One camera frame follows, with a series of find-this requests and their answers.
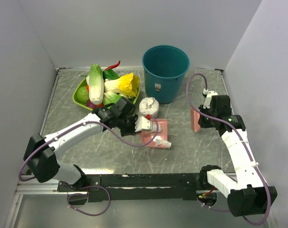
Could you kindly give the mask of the pink hand brush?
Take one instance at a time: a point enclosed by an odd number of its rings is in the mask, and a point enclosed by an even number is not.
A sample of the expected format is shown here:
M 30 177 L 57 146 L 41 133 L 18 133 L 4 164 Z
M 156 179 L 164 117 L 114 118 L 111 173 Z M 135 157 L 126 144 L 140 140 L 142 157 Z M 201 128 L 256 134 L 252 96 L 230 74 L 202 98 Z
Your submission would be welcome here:
M 191 117 L 191 128 L 194 132 L 198 132 L 201 129 L 199 124 L 200 114 L 195 111 L 194 109 L 190 110 L 190 117 Z

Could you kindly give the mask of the pink dustpan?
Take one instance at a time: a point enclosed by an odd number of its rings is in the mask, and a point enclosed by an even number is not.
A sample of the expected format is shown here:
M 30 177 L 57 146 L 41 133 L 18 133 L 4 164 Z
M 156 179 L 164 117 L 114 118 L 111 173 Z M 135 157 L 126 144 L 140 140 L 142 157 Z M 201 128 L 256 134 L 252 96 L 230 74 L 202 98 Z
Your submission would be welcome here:
M 150 148 L 167 148 L 165 145 L 160 144 L 160 142 L 156 143 L 156 141 L 159 140 L 168 140 L 168 129 L 167 129 L 167 120 L 166 119 L 157 119 L 159 131 L 157 133 L 157 136 L 153 139 L 152 142 L 147 144 L 147 147 Z M 141 136 L 141 143 L 145 144 L 151 140 L 151 138 L 155 135 L 155 131 L 142 131 L 140 133 Z

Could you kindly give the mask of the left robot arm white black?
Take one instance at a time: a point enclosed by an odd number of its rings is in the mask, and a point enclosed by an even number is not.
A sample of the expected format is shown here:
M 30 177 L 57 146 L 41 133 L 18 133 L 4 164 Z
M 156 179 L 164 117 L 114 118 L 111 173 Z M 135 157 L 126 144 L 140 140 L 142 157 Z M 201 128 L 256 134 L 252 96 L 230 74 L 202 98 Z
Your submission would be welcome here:
M 60 162 L 59 157 L 84 139 L 115 127 L 122 136 L 134 135 L 137 120 L 134 109 L 132 102 L 121 98 L 115 104 L 95 108 L 65 129 L 46 136 L 33 135 L 24 155 L 25 165 L 40 183 L 55 179 L 68 183 L 75 191 L 82 190 L 86 184 L 84 172 L 75 164 Z

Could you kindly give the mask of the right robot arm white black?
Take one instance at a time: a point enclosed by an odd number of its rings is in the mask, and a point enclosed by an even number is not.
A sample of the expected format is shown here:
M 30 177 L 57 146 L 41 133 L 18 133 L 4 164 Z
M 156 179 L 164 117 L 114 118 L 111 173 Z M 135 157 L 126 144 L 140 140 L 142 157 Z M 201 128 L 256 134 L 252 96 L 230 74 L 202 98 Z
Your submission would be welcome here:
M 199 106 L 198 117 L 199 128 L 218 131 L 229 151 L 237 178 L 231 179 L 216 165 L 207 165 L 200 171 L 200 186 L 218 189 L 227 198 L 229 211 L 235 217 L 268 213 L 278 193 L 262 177 L 243 119 L 232 114 L 230 97 L 218 95 L 215 91 L 208 92 L 204 104 Z

